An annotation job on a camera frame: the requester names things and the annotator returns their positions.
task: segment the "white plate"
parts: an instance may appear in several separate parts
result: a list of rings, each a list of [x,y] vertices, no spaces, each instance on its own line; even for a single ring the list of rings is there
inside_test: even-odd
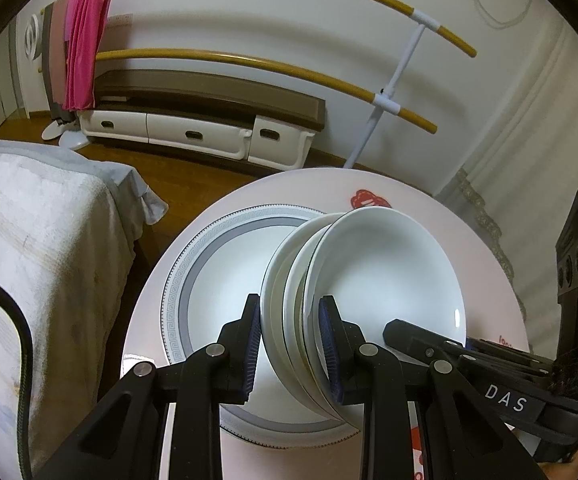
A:
[[[262,338],[271,366],[278,378],[280,378],[281,383],[303,406],[326,418],[329,418],[329,413],[325,412],[307,394],[291,366],[283,334],[283,297],[291,264],[293,264],[303,245],[317,231],[333,224],[342,215],[343,213],[333,213],[319,216],[305,222],[291,232],[271,258],[260,290]]]
[[[316,384],[314,375],[309,366],[307,352],[304,347],[303,330],[302,330],[302,312],[303,312],[303,292],[304,283],[309,267],[309,261],[313,251],[320,239],[324,236],[329,226],[321,228],[314,234],[296,256],[289,275],[285,294],[283,297],[283,333],[285,336],[285,348],[293,368],[293,373],[299,383],[310,398],[330,417],[340,419],[338,412],[332,404],[323,396],[320,388]]]
[[[320,239],[307,271],[303,333],[307,358],[325,398],[350,424],[362,427],[361,406],[331,396],[318,325],[318,303],[332,295],[343,320],[385,347],[384,326],[403,319],[462,344],[463,296],[440,244],[409,216],[384,207],[352,211]]]
[[[247,295],[259,292],[274,251],[312,209],[264,205],[227,215],[197,234],[178,256],[162,296],[162,337],[171,364],[215,342],[222,326],[238,319]],[[340,422],[317,417],[285,389],[261,344],[255,387],[244,406],[222,406],[221,426],[269,447],[321,446],[347,433]]]

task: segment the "pink tabletop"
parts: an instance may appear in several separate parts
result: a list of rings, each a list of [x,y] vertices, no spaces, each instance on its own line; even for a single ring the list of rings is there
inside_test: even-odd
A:
[[[262,204],[306,206],[326,213],[364,205],[389,205],[416,219],[449,257],[463,293],[467,336],[528,351],[527,334],[514,291],[492,252],[456,215],[430,196],[385,176],[365,171],[314,168],[279,173],[230,193],[207,208],[160,258],[133,311],[124,354],[167,366],[160,333],[160,303],[176,258],[208,224],[234,211]],[[163,446],[168,462],[171,422]],[[357,479],[361,437],[318,449],[278,450],[255,446],[221,432],[226,480]],[[161,468],[160,478],[167,477]]]

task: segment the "white curtain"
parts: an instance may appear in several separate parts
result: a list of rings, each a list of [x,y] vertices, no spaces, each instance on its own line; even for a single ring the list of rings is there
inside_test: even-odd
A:
[[[530,345],[553,358],[556,240],[578,189],[578,35],[558,16],[482,142],[437,199],[466,219],[512,281]]]

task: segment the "electrical outlet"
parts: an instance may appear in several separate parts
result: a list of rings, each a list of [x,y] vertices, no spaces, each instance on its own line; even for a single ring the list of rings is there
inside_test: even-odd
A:
[[[116,14],[106,20],[107,27],[129,27],[133,23],[133,14]]]

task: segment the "white bedspread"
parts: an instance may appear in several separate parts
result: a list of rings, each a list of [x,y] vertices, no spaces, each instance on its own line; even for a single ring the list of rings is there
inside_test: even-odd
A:
[[[6,151],[0,144],[0,285],[24,312],[33,336],[29,441],[35,472],[96,403],[133,240],[143,222],[158,221],[167,206],[134,170],[114,186],[96,171]],[[19,359],[17,333],[0,310],[2,480],[20,478]]]

